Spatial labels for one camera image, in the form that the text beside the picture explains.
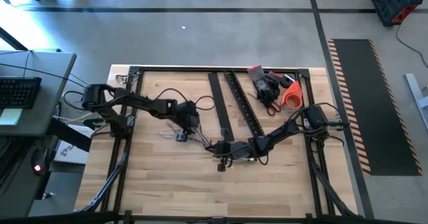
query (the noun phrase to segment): computer keyboard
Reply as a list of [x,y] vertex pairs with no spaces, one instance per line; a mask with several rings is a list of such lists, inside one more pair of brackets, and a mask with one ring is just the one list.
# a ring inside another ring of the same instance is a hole
[[0,77],[0,108],[33,108],[39,77]]

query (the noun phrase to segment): hazard stripe tape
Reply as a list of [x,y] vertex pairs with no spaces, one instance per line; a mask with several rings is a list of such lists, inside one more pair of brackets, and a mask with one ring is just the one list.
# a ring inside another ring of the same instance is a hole
[[407,133],[407,131],[406,131],[406,126],[405,126],[404,120],[401,118],[400,110],[397,107],[397,103],[395,102],[395,98],[394,98],[393,92],[391,91],[391,86],[389,85],[387,77],[385,76],[385,73],[383,71],[383,67],[382,67],[381,61],[379,59],[379,53],[375,49],[375,45],[373,44],[373,42],[371,40],[369,40],[369,41],[370,41],[370,45],[372,47],[374,58],[377,61],[379,70],[381,71],[383,82],[385,83],[385,86],[387,87],[389,98],[391,99],[391,102],[393,103],[395,112],[397,113],[397,117],[398,117],[398,119],[400,121],[400,124],[401,124],[401,128],[403,129],[404,135],[406,136],[407,144],[409,145],[410,151],[412,152],[413,158],[415,159],[415,163],[418,166],[418,173],[422,175],[421,165],[420,165],[420,163],[419,163],[419,161],[417,159],[417,155],[416,155],[415,149],[413,148],[413,145],[411,144],[411,139],[410,139],[409,133]]
[[336,72],[336,78],[339,83],[340,93],[342,94],[342,99],[345,105],[346,115],[349,120],[351,127],[351,134],[354,139],[355,147],[358,153],[358,158],[360,161],[360,166],[363,173],[370,175],[371,169],[367,159],[366,148],[361,136],[360,127],[358,126],[358,118],[352,107],[352,100],[348,91],[348,86],[346,85],[346,78],[340,65],[340,58],[337,53],[334,40],[328,40],[328,48],[330,49],[330,55],[333,62],[334,71]]

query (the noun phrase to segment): gray floor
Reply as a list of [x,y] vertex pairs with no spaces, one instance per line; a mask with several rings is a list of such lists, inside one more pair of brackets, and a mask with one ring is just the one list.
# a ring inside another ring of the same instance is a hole
[[[310,8],[310,0],[12,0],[21,7],[247,7]],[[370,0],[317,0],[321,9],[372,9]],[[21,11],[0,4],[10,16],[1,25],[30,48],[58,47],[78,55],[73,73],[90,83],[106,81],[111,64],[305,66],[325,67],[312,13],[50,13]],[[428,8],[426,1],[420,8]],[[327,38],[371,39],[380,54],[391,89],[423,169],[428,171],[428,132],[403,75],[428,84],[428,69],[395,39],[374,13],[321,14]],[[428,56],[428,14],[414,13],[401,38]],[[68,90],[79,90],[68,84]],[[74,117],[79,113],[66,111]],[[49,184],[75,193],[79,175],[53,178]],[[428,177],[365,177],[379,219],[426,223]],[[76,198],[34,204],[32,215],[67,213]]]

